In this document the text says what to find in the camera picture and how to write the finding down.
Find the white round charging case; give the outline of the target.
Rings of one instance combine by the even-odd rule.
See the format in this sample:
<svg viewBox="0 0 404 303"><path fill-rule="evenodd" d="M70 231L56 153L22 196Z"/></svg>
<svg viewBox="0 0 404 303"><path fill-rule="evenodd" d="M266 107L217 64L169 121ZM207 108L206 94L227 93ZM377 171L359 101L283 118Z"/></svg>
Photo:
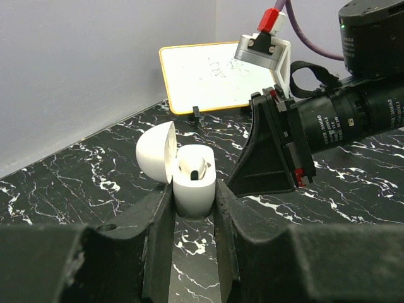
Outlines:
<svg viewBox="0 0 404 303"><path fill-rule="evenodd" d="M179 170L179 160L203 157L211 164L202 180L189 181ZM165 122L145 131L136 144L139 168L149 178L172 184L175 208L182 218L199 220L210 215L217 179L215 155L206 145L177 146L175 124Z"/></svg>

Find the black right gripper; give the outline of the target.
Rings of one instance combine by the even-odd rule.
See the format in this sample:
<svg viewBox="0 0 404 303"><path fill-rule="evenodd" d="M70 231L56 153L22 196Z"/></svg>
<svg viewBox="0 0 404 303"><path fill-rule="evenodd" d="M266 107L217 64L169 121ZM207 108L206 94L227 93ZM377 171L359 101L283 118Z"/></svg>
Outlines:
<svg viewBox="0 0 404 303"><path fill-rule="evenodd" d="M279 85L251 97L249 136L226 185L238 197L290 193L313 182L316 168L293 98Z"/></svg>

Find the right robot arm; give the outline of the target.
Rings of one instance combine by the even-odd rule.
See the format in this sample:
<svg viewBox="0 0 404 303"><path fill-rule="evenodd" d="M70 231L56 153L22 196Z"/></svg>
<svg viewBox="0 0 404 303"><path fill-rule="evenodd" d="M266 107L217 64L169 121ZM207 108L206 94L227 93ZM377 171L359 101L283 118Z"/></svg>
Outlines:
<svg viewBox="0 0 404 303"><path fill-rule="evenodd" d="M267 9L254 35L241 36L235 58L269 69L274 85L251 95L249 137L226 183L238 197L294 191L316 175L313 155L403 127L403 2L350 1L339 10L349 77L291 61L276 38L288 17L302 33L290 1Z"/></svg>

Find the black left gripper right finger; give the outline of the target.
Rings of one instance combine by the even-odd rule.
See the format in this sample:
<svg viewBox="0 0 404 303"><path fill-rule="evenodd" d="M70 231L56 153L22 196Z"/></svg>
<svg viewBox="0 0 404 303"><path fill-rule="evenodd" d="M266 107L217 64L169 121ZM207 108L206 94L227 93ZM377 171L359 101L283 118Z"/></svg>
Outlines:
<svg viewBox="0 0 404 303"><path fill-rule="evenodd" d="M288 225L217 181L213 207L222 302L402 302L403 226Z"/></svg>

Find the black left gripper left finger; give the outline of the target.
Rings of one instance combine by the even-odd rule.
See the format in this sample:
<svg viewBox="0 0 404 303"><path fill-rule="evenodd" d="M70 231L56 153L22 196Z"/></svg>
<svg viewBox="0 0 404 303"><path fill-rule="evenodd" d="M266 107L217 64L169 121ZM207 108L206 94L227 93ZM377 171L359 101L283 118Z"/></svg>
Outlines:
<svg viewBox="0 0 404 303"><path fill-rule="evenodd" d="M174 194L161 184L112 220L3 225L2 302L167 302Z"/></svg>

